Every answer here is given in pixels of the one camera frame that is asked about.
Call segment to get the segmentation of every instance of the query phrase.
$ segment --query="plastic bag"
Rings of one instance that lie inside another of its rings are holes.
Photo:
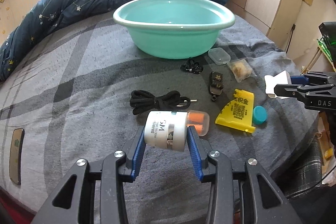
[[[252,76],[256,76],[251,66],[245,59],[240,59],[228,64],[238,83]]]
[[[329,173],[335,165],[336,165],[336,159],[333,156],[329,160],[328,168],[325,171],[325,173],[326,174]],[[322,181],[322,184],[328,184],[328,186],[335,185],[336,184],[336,170],[333,170],[329,175],[327,175],[327,177]]]

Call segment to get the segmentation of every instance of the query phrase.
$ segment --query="bed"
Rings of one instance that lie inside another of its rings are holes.
[[[112,14],[90,17],[47,36],[0,87],[0,186],[30,210],[38,211],[77,159],[103,159],[144,125],[147,113],[132,114],[132,90],[158,96],[178,90],[197,99],[189,109],[209,113],[205,138],[212,147],[231,159],[256,158],[274,178],[309,146],[317,112],[304,109],[294,98],[271,99],[265,94],[264,75],[299,72],[283,51],[245,20],[237,16],[235,25],[222,30],[214,45],[232,60],[246,58],[252,66],[256,76],[237,83],[226,65],[215,65],[207,54],[195,58],[204,65],[200,75],[182,72],[185,60],[147,55],[134,45],[126,28],[113,22]],[[216,102],[208,93],[212,70],[224,78],[223,94]],[[214,123],[235,89],[253,92],[254,105],[268,112],[267,123],[253,134]],[[8,170],[16,128],[25,130],[21,186],[11,182]],[[147,147],[136,182],[125,184],[129,222],[204,222],[209,190],[194,176],[188,147],[184,152]],[[98,202],[95,215],[99,223]]]

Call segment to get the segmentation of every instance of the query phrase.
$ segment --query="metal screw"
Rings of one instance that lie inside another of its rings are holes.
[[[121,150],[118,150],[118,151],[115,151],[115,152],[114,152],[114,156],[115,156],[116,158],[121,158],[124,154],[125,154],[125,153],[124,153],[123,151],[121,151]]]
[[[78,166],[83,166],[83,165],[85,165],[85,163],[86,163],[86,160],[85,160],[85,159],[79,159],[79,160],[77,160],[77,162],[76,162],[76,164],[77,164]]]
[[[211,152],[210,152],[210,156],[212,156],[212,157],[218,157],[219,156],[219,152],[217,151],[217,150],[212,150]]]
[[[249,163],[249,165],[257,165],[257,160],[256,159],[254,159],[254,158],[250,158],[250,159],[248,159],[248,161],[247,161],[248,163]]]

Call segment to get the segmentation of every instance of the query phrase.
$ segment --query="white jar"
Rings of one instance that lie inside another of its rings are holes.
[[[162,149],[184,151],[187,123],[187,112],[151,111],[145,126],[145,143]]]

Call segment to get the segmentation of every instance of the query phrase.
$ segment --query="black cord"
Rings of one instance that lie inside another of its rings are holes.
[[[309,191],[309,190],[311,190],[311,189],[313,189],[314,187],[316,187],[316,186],[318,186],[327,176],[329,176],[330,175],[330,173],[334,170],[336,168],[336,165],[334,166],[334,167],[332,167],[332,169],[319,181],[319,182],[317,182],[314,186],[312,186],[312,187],[309,187],[309,188],[307,188],[307,189],[305,189],[305,190],[302,190],[301,192],[298,192],[298,193],[294,193],[294,194],[291,194],[290,196],[288,196],[287,197],[287,199],[290,199],[290,198],[292,198],[293,196],[295,196],[295,195],[300,195],[300,194],[302,194],[302,193],[304,193],[304,192],[306,192],[306,191]]]
[[[159,97],[155,97],[152,93],[145,90],[134,90],[131,93],[129,104],[131,107],[134,107],[133,115],[137,115],[153,108],[163,111],[187,109],[190,106],[190,99],[188,97],[181,97],[180,93],[176,90]]]
[[[295,24],[293,24],[293,26],[292,26],[292,34],[291,34],[291,38],[289,39],[289,42],[288,42],[288,45],[287,45],[286,53],[288,53],[289,45],[291,44],[294,30],[295,30]]]

